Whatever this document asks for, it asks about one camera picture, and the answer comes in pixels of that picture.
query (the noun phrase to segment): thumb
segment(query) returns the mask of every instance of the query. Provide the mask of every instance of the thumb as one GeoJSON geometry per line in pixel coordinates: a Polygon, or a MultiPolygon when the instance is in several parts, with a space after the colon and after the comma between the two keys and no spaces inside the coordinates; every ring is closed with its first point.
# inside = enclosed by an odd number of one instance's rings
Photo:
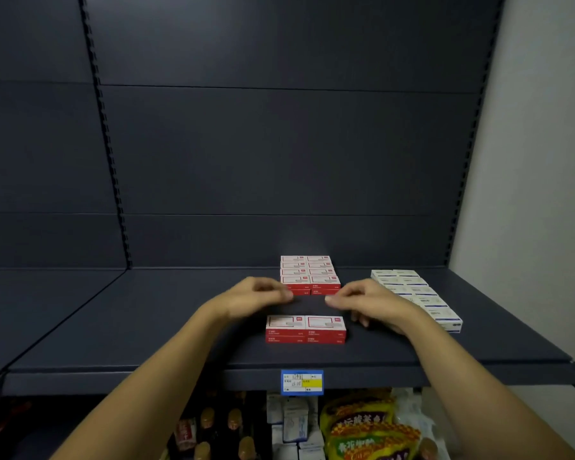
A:
{"type": "Polygon", "coordinates": [[[287,289],[276,289],[274,291],[256,292],[256,305],[265,307],[274,303],[288,303],[294,298],[294,294],[287,289]]]}
{"type": "Polygon", "coordinates": [[[351,296],[351,297],[340,297],[338,295],[327,295],[325,300],[326,303],[333,309],[338,310],[356,310],[360,311],[361,297],[351,296]]]}

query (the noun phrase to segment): yellow food package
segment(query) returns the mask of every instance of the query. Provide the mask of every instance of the yellow food package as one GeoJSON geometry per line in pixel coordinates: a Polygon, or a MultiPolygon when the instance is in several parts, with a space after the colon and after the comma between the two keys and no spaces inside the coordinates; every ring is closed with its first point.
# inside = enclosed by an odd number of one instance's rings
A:
{"type": "Polygon", "coordinates": [[[336,426],[326,440],[329,460],[411,460],[421,433],[411,426],[367,423],[336,426]]]}
{"type": "Polygon", "coordinates": [[[319,417],[319,427],[327,437],[335,426],[391,423],[393,416],[394,398],[390,390],[369,389],[327,403],[319,417]]]}

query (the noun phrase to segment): brown bottle cap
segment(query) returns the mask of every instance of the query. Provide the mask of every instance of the brown bottle cap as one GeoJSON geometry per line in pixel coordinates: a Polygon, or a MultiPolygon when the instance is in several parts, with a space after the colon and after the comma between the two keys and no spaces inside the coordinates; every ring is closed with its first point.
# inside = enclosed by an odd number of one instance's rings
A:
{"type": "Polygon", "coordinates": [[[252,437],[245,436],[238,443],[238,458],[240,460],[254,460],[256,458],[256,446],[252,437]]]}
{"type": "Polygon", "coordinates": [[[202,429],[208,429],[213,427],[213,423],[215,422],[215,410],[211,407],[207,407],[206,409],[202,410],[200,414],[200,427],[202,429]]]}
{"type": "Polygon", "coordinates": [[[429,437],[424,437],[419,443],[419,454],[424,460],[437,460],[438,452],[437,443],[429,437]]]}
{"type": "Polygon", "coordinates": [[[211,445],[208,442],[200,442],[196,446],[194,460],[211,460],[211,445]]]}
{"type": "Polygon", "coordinates": [[[238,409],[230,410],[228,413],[228,428],[236,430],[243,425],[243,415],[238,409]]]}

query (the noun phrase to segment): price label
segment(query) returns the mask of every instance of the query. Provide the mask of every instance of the price label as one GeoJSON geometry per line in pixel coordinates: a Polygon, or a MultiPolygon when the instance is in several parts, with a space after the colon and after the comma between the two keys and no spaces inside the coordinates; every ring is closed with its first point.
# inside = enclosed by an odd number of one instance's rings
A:
{"type": "Polygon", "coordinates": [[[323,395],[324,370],[281,370],[282,395],[323,395]]]}

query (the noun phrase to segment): forearm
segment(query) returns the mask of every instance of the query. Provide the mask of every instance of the forearm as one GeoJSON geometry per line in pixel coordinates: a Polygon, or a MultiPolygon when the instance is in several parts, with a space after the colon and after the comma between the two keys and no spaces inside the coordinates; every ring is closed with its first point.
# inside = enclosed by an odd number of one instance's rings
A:
{"type": "Polygon", "coordinates": [[[52,460],[160,456],[225,321],[208,304],[109,394],[52,460]]]}
{"type": "Polygon", "coordinates": [[[473,459],[575,458],[572,450],[529,407],[428,316],[400,325],[473,459]]]}

